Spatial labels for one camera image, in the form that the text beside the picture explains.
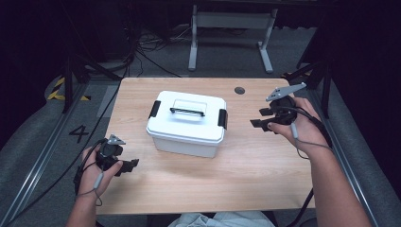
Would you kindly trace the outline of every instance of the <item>gray carpet floor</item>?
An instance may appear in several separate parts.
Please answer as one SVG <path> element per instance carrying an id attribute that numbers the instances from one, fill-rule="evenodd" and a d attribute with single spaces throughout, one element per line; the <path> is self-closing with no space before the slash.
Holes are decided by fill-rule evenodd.
<path id="1" fill-rule="evenodd" d="M 296 70 L 296 63 L 303 54 L 315 30 L 311 29 L 275 29 L 270 37 L 268 52 L 274 72 L 267 74 L 256 48 L 256 43 L 263 38 L 263 31 L 247 30 L 239 35 L 233 35 L 224 30 L 206 30 L 199 38 L 197 70 L 187 70 L 190 42 L 188 36 L 176 44 L 170 44 L 161 50 L 146 52 L 147 57 L 157 62 L 165 69 L 182 77 L 190 78 L 280 78 L 283 73 Z M 120 61 L 104 62 L 110 67 Z M 124 70 L 115 72 L 122 75 Z M 44 96 L 47 97 L 60 75 L 55 75 Z M 174 77 L 165 70 L 154 65 L 141 55 L 130 66 L 128 77 Z M 293 83 L 303 81 L 295 79 Z M 90 101 L 78 101 L 73 109 L 60 136 L 54 142 L 51 156 L 46 162 L 43 173 L 38 176 L 33 189 L 27 193 L 22 207 L 35 200 L 46 188 L 55 182 L 63 171 L 74 162 L 79 152 L 85 147 L 89 135 L 83 136 L 78 142 L 76 135 L 69 132 L 80 126 L 85 131 L 96 129 L 86 147 L 91 146 L 99 138 L 105 136 L 110 120 L 113 102 L 104 116 L 101 113 L 111 100 L 118 83 L 110 81 L 102 75 L 92 76 L 85 85 L 84 94 L 91 96 Z M 354 119 L 344 105 L 335 84 L 332 84 L 329 103 L 329 122 L 336 132 L 345 156 L 354 170 L 365 200 L 369 203 L 372 216 L 377 226 L 401 226 L 401 204 L 394 194 L 386 177 L 375 162 L 366 142 L 358 130 Z M 296 93 L 296 96 L 308 97 L 307 91 Z M 29 171 L 42 150 L 48 138 L 56 128 L 61 114 L 63 101 L 48 100 L 47 104 L 33 114 L 9 139 L 0 152 L 0 217 L 6 215 L 13 205 L 20 188 L 24 184 Z M 65 176 L 46 195 L 21 215 L 14 226 L 63 226 L 74 203 L 74 185 L 72 183 L 78 162 L 73 164 Z M 296 217 L 298 210 L 274 211 L 279 226 L 287 226 Z M 303 220 L 315 217 L 315 210 L 308 209 Z M 147 216 L 99 216 L 98 220 L 105 226 L 146 226 Z"/>

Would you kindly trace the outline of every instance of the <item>dark background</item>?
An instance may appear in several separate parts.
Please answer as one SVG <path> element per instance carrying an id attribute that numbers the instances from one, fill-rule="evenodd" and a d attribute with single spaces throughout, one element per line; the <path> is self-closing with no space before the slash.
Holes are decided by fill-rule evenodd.
<path id="1" fill-rule="evenodd" d="M 63 70 L 69 48 L 97 62 L 120 59 L 127 55 L 127 38 L 134 42 L 143 27 L 166 38 L 175 25 L 190 23 L 188 5 L 64 1 L 62 8 L 58 3 L 1 2 L 0 148 L 45 104 L 44 90 Z M 329 62 L 344 102 L 400 197 L 398 10 L 390 1 L 354 0 L 338 4 L 340 10 L 331 12 L 282 9 L 276 25 L 319 27 L 302 62 Z M 60 19 L 56 24 L 55 17 Z M 70 27 L 69 20 L 78 22 L 77 27 Z M 71 35 L 70 44 L 65 43 L 68 37 L 63 32 Z"/>

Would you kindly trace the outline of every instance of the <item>hand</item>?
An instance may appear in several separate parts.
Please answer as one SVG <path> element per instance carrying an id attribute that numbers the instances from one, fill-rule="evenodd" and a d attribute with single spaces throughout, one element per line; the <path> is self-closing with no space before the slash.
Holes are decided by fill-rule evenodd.
<path id="1" fill-rule="evenodd" d="M 297 107 L 301 107 L 306 110 L 309 114 L 321 120 L 316 113 L 315 109 L 313 109 L 312 104 L 310 104 L 309 100 L 301 97 L 294 97 L 295 105 Z M 304 115 L 298 113 L 297 118 L 295 120 L 295 125 L 298 132 L 298 139 L 300 141 L 305 141 L 309 143 L 319 144 L 323 146 L 327 146 L 327 142 L 325 141 L 322 133 L 319 129 Z M 276 123 L 269 123 L 269 129 L 283 135 L 287 138 L 287 140 L 295 146 L 295 140 L 292 135 L 292 131 L 290 126 L 280 125 Z M 302 150 L 309 156 L 309 153 L 318 148 L 318 146 L 309 145 L 306 143 L 297 143 L 297 148 Z"/>
<path id="2" fill-rule="evenodd" d="M 91 148 L 87 148 L 83 151 L 82 160 L 89 153 Z M 112 167 L 110 167 L 107 171 L 103 172 L 103 179 L 100 182 L 99 187 L 96 192 L 94 191 L 94 185 L 97 177 L 102 172 L 101 169 L 96 164 L 96 153 L 99 152 L 100 146 L 96 146 L 94 151 L 89 156 L 88 160 L 85 163 L 86 170 L 82 174 L 82 178 L 80 180 L 78 195 L 80 197 L 94 199 L 96 201 L 97 197 L 100 197 L 109 186 L 112 177 L 120 170 L 123 165 L 122 161 L 118 161 Z"/>

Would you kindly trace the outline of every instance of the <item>person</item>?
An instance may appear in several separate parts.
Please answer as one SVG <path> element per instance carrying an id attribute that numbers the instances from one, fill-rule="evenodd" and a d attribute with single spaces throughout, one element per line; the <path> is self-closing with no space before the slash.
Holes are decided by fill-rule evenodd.
<path id="1" fill-rule="evenodd" d="M 294 97 L 297 107 L 303 108 L 312 116 L 320 119 L 311 103 L 306 98 Z M 287 138 L 297 149 L 303 151 L 311 164 L 312 184 L 315 195 L 316 216 L 319 226 L 371 226 L 371 223 L 358 201 L 351 185 L 347 182 L 341 171 L 336 157 L 327 145 L 321 132 L 309 119 L 298 114 L 295 120 L 298 132 L 298 139 L 295 140 L 290 126 L 269 123 L 270 130 L 279 133 Z M 83 157 L 89 149 L 84 150 Z M 87 164 L 95 161 L 95 153 L 89 157 Z M 113 175 L 121 168 L 122 163 L 118 162 L 104 172 L 103 180 L 96 191 L 93 190 L 94 183 L 101 170 L 97 165 L 89 166 L 84 171 L 78 196 L 66 226 L 95 226 L 96 223 L 96 201 L 106 190 Z M 214 218 L 208 218 L 200 214 L 184 214 L 173 223 L 172 226 L 188 226 L 191 221 L 214 223 L 204 226 L 272 226 L 271 222 L 264 221 L 265 217 L 259 217 L 258 213 L 237 212 L 237 213 L 216 213 Z"/>

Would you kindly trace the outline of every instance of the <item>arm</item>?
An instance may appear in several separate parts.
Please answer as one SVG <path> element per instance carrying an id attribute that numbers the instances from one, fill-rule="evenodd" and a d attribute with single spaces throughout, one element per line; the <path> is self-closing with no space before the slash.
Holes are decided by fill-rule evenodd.
<path id="1" fill-rule="evenodd" d="M 320 119 L 307 99 L 294 98 L 298 107 Z M 320 131 L 303 115 L 298 114 L 295 125 L 299 140 L 327 147 Z M 290 126 L 269 123 L 268 127 L 297 145 L 309 158 L 319 226 L 371 226 L 362 205 L 347 182 L 332 151 L 295 140 Z"/>
<path id="2" fill-rule="evenodd" d="M 73 210 L 71 211 L 70 217 L 67 220 L 67 227 L 94 227 L 96 224 L 96 201 L 105 191 L 109 185 L 112 177 L 122 166 L 122 162 L 115 163 L 107 171 L 103 172 L 103 178 L 100 182 L 99 187 L 94 190 L 94 184 L 102 173 L 101 169 L 97 165 L 91 165 L 96 161 L 96 153 L 99 151 L 100 146 L 94 149 L 91 156 L 88 158 L 85 167 L 88 168 L 83 172 L 80 180 L 79 191 L 74 204 Z M 90 148 L 83 151 L 82 159 L 89 152 Z"/>

